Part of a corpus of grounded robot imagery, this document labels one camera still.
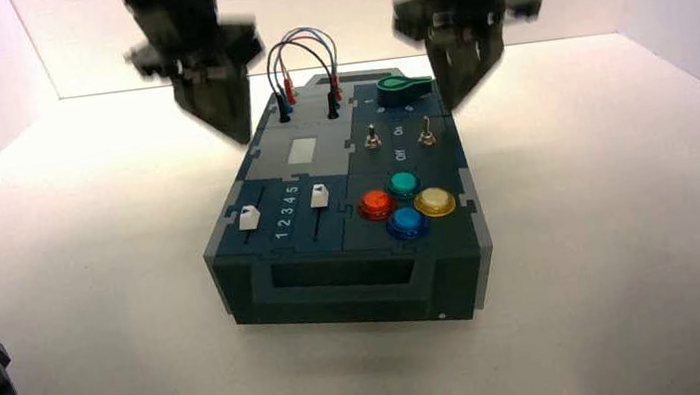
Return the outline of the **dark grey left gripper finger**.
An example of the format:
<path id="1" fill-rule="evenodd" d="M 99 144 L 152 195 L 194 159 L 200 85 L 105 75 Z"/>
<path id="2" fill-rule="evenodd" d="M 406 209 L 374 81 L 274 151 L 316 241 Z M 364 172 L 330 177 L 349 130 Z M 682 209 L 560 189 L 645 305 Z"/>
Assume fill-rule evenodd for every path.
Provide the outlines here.
<path id="1" fill-rule="evenodd" d="M 251 101 L 249 76 L 235 69 L 214 82 L 217 89 L 219 119 L 216 128 L 234 142 L 247 145 L 251 138 Z"/>
<path id="2" fill-rule="evenodd" d="M 218 127 L 217 104 L 209 87 L 194 84 L 192 80 L 172 79 L 173 98 L 185 113 L 214 128 Z"/>

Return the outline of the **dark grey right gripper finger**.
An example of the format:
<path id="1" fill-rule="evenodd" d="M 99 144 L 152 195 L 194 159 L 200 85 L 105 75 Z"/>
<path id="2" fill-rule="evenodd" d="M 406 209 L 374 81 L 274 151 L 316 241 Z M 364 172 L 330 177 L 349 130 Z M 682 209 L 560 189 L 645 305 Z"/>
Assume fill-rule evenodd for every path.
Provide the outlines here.
<path id="1" fill-rule="evenodd" d="M 475 65 L 470 75 L 471 86 L 469 92 L 474 92 L 490 75 L 493 68 L 500 61 L 503 51 L 503 36 L 501 34 L 490 34 L 478 38 L 475 43 Z"/>
<path id="2" fill-rule="evenodd" d="M 470 92 L 468 81 L 458 66 L 459 48 L 450 44 L 427 42 L 425 46 L 443 105 L 448 111 L 456 109 Z"/>

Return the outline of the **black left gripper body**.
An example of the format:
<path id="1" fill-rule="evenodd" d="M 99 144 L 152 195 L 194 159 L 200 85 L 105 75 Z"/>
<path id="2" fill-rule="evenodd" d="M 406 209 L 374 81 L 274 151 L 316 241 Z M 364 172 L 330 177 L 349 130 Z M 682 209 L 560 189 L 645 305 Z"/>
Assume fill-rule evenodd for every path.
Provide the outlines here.
<path id="1" fill-rule="evenodd" d="M 252 21 L 218 19 L 217 0 L 123 0 L 146 43 L 129 59 L 141 75 L 175 78 L 206 68 L 244 70 L 262 52 Z"/>

